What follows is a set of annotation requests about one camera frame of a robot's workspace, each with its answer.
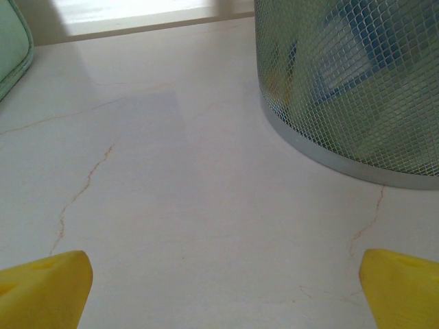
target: yellow plastic piece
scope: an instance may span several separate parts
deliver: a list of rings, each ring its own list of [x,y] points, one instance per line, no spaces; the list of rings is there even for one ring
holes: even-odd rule
[[[378,329],[439,328],[439,263],[371,249],[359,277]]]
[[[0,271],[0,328],[77,328],[92,281],[84,252]]]

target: metal mesh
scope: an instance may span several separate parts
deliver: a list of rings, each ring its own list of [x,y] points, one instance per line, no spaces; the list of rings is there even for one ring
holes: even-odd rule
[[[439,0],[256,0],[261,91],[341,156],[439,175]]]

